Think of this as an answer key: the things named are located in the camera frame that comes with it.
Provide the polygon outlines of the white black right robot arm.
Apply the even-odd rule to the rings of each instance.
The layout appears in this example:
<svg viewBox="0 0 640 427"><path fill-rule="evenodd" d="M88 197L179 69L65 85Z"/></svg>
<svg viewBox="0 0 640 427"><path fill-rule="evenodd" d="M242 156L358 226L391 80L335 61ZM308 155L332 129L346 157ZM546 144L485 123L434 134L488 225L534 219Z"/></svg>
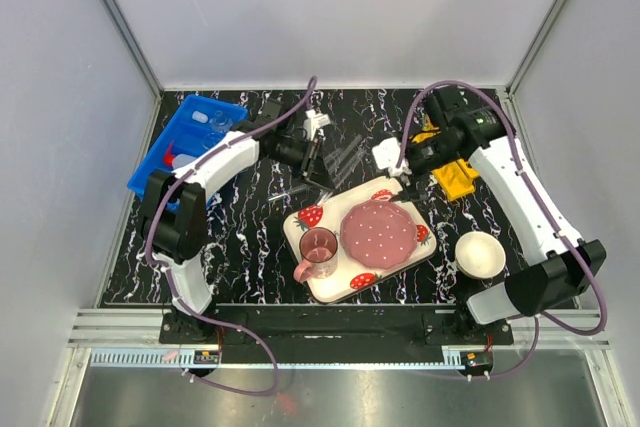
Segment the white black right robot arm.
<svg viewBox="0 0 640 427"><path fill-rule="evenodd" d="M388 160L380 162L392 177L419 178L462 158L478 171L514 228L526 268L502 282L470 295L464 312L454 318L454 331L466 343L486 336L490 324L519 317L546 317L580 336L603 331L607 306L595 279L606 258L599 240L587 242L559 212L527 162L515 129L503 109L482 90L461 81L438 81L422 90L412 104L447 89L475 94L482 106L459 107L435 115L439 133L410 143L409 131L381 142ZM593 290L600 320L590 329L573 327L551 314L551 308Z"/></svg>

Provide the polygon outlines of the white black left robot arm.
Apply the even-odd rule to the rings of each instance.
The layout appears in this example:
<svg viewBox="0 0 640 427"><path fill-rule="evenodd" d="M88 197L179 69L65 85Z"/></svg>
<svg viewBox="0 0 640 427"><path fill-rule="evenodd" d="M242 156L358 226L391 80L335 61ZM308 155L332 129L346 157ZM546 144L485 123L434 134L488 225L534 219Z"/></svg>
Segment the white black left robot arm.
<svg viewBox="0 0 640 427"><path fill-rule="evenodd" d="M252 120L235 123L221 141L171 172L156 170L148 178L140 232L145 257L165 274L171 303L185 313L181 331L196 343L215 333L216 319L205 312L212 295L201 265L208 239L207 204L243 170L268 158L291 169L300 181L332 191L334 183L321 155L321 130L331 124L316 108L304 112L302 138L287 133L304 100L292 108L268 101Z"/></svg>

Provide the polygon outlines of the yellow test tube rack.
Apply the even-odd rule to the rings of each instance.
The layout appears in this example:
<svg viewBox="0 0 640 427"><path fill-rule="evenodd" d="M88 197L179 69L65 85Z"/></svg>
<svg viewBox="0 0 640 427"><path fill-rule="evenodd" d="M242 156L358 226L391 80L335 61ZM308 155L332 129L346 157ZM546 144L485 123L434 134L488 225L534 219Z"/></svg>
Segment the yellow test tube rack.
<svg viewBox="0 0 640 427"><path fill-rule="evenodd" d="M419 133L410 137L412 144L428 140L439 133L428 115L424 116L423 126ZM446 164L444 167L432 171L449 202L456 201L475 192L475 180L479 173L466 161L458 159Z"/></svg>

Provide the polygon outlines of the wash bottle with red cap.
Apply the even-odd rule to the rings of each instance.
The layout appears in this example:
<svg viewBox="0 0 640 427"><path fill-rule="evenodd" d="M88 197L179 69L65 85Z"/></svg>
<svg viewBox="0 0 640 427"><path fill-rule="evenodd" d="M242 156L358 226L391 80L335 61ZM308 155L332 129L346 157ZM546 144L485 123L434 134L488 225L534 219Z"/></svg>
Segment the wash bottle with red cap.
<svg viewBox="0 0 640 427"><path fill-rule="evenodd" d="M186 153L176 153L174 151L174 142L171 141L167 147L167 149L165 150L163 157L162 157L162 162L163 164L167 167L170 168L171 170L176 170L179 169L181 167L184 167L190 163L192 163L193 161L196 160L196 157L186 154Z"/></svg>

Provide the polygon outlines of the glass alcohol lamp white cap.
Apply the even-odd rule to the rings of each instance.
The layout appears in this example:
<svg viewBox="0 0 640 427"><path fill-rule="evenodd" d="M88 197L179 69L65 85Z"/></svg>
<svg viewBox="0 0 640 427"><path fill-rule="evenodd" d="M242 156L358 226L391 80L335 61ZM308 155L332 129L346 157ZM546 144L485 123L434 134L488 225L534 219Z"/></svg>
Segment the glass alcohol lamp white cap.
<svg viewBox="0 0 640 427"><path fill-rule="evenodd" d="M223 111L216 110L209 121L210 128L219 133L226 133L233 125L233 120Z"/></svg>

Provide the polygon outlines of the small clear glass beaker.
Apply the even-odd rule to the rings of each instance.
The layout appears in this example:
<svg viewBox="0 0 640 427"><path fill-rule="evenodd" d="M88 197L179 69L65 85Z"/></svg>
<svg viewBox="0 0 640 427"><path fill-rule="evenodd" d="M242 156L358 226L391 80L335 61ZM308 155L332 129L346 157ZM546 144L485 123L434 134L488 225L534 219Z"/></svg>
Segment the small clear glass beaker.
<svg viewBox="0 0 640 427"><path fill-rule="evenodd" d="M221 132L211 132L207 134L202 141L203 148L208 151L215 147L221 140L225 137L225 133Z"/></svg>

